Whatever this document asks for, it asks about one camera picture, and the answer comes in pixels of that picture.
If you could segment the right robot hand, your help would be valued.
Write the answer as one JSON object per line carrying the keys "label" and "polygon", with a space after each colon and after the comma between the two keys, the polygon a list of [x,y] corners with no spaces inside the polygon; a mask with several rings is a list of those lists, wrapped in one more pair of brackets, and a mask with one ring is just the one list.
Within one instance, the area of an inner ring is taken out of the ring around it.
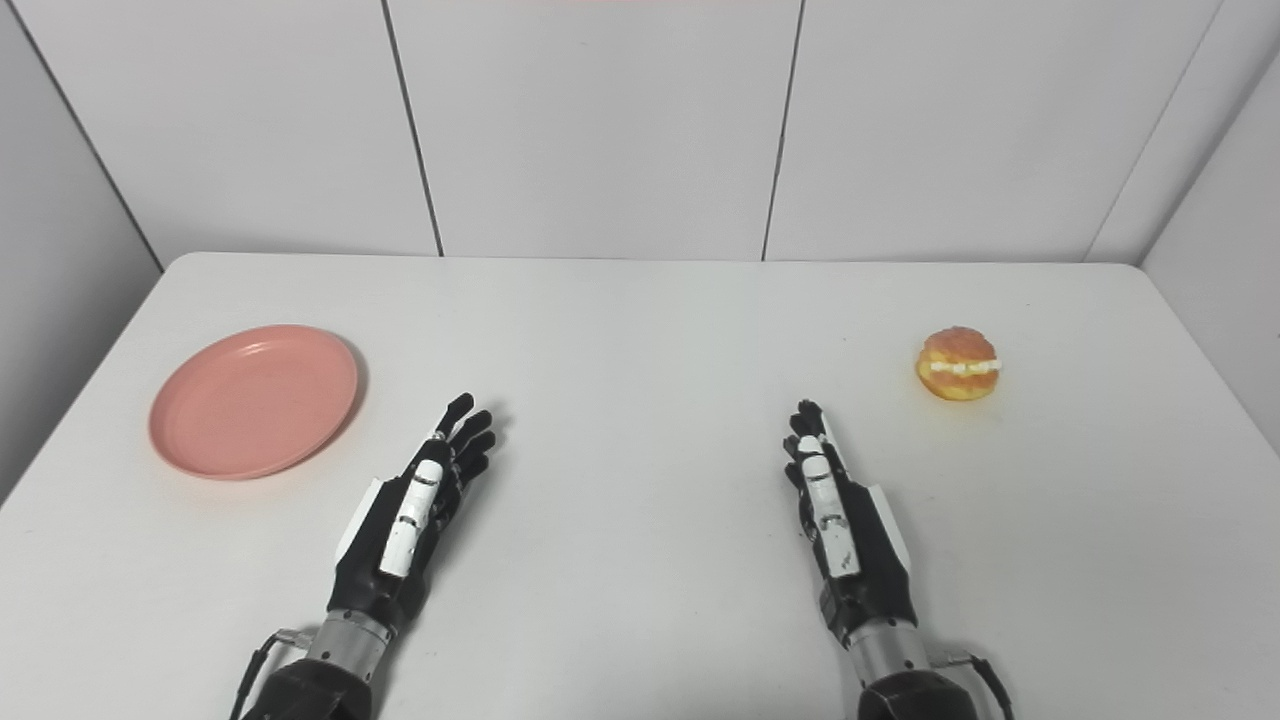
{"label": "right robot hand", "polygon": [[820,574],[820,615],[841,644],[868,624],[918,625],[910,557],[887,496],[852,478],[823,407],[803,398],[788,419],[783,468]]}

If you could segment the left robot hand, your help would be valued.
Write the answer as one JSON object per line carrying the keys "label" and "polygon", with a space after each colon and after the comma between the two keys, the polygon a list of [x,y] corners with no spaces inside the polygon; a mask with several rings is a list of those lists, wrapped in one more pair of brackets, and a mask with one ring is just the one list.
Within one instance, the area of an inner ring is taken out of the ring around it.
{"label": "left robot hand", "polygon": [[343,534],[328,612],[358,612],[393,632],[416,619],[440,538],[489,466],[493,421],[460,395],[404,470],[370,486]]}

